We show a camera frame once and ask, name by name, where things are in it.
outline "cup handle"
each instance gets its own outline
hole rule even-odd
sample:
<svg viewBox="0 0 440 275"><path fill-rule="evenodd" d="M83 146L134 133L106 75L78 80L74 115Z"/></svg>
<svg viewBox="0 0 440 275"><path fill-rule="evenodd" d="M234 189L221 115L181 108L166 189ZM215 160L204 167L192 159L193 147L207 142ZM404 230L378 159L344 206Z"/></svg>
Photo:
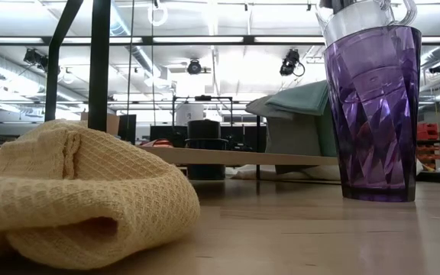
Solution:
<svg viewBox="0 0 440 275"><path fill-rule="evenodd" d="M417 16L417 5L413 0L403 0L403 4L405 4L406 7L406 15L405 17L401 20L394 20L392 21L390 24L391 25L410 25L413 20L416 18Z"/></svg>

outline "purple glass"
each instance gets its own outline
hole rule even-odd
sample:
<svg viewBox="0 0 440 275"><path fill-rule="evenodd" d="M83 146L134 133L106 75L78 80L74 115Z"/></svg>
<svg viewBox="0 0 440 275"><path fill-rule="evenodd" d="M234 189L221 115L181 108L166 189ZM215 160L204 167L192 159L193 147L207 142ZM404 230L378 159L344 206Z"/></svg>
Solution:
<svg viewBox="0 0 440 275"><path fill-rule="evenodd" d="M346 198L411 202L421 33L376 27L325 51L334 132Z"/></svg>

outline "ceiling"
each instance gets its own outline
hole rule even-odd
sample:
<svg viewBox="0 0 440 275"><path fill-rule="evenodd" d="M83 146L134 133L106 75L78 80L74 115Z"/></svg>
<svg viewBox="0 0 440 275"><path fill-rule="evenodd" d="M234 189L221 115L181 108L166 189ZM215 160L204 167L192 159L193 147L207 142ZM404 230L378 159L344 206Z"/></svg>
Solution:
<svg viewBox="0 0 440 275"><path fill-rule="evenodd" d="M321 31L315 16L315 8L307 11L306 0L216 0L212 7L207 0L162 0L167 7L168 17L161 26L153 27L147 18L147 11L152 1L136 1L134 22L132 22L132 1L116 0L115 3L123 17L123 22L131 28L134 36L160 35L320 35ZM65 0L20 0L0 1L0 36L51 36L61 16ZM244 3L249 3L245 11ZM419 5L417 19L413 27L424 35L440 35L440 4ZM85 0L74 20L67 36L90 36L92 1ZM402 18L405 8L394 8L396 18ZM217 18L212 30L211 17ZM154 12L154 17L162 14ZM0 46L0 57L27 68L23 57L28 47ZM43 55L48 54L47 47L34 47ZM289 49L298 49L306 73L302 77L279 74L282 59ZM434 47L423 47L426 53ZM214 95L232 95L239 100L252 100L262 95L273 94L281 89L311 83L325 78L323 50L321 46L144 46L143 51L158 66L169 68L168 80L176 83L176 92L187 95L192 83L201 82L202 87L196 92ZM89 91L89 47L61 47L60 66L68 73L63 74L59 82L62 87L74 93L74 96L87 98ZM202 66L211 69L216 56L214 89L213 74L205 73L190 76L186 66L191 59L198 59ZM108 74L109 95L131 93L142 94L151 99L152 92L156 99L171 97L171 87L147 84L149 76L132 57L130 75L130 53L124 47L110 47ZM28 70L44 76L35 67Z"/></svg>

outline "waffle-knit cloth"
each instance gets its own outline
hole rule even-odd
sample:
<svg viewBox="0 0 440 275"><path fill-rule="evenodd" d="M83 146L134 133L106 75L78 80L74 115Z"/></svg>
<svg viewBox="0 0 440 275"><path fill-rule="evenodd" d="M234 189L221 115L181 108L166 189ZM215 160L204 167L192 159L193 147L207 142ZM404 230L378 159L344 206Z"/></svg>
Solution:
<svg viewBox="0 0 440 275"><path fill-rule="evenodd" d="M50 121L0 150L0 256L104 267L179 238L198 217L177 168L110 134Z"/></svg>

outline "wooden surface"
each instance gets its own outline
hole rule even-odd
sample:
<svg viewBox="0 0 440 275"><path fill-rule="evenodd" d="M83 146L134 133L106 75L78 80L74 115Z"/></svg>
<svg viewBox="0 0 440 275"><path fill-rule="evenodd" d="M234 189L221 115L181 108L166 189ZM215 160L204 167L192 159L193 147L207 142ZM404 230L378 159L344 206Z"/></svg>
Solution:
<svg viewBox="0 0 440 275"><path fill-rule="evenodd" d="M270 164L270 165L338 165L335 157L288 154L248 153L224 150L202 150L167 147L139 147L168 163L178 164Z"/></svg>
<svg viewBox="0 0 440 275"><path fill-rule="evenodd" d="M419 183L415 203L343 199L331 185L194 186L202 215L179 241L91 272L14 257L0 274L440 275L440 184Z"/></svg>

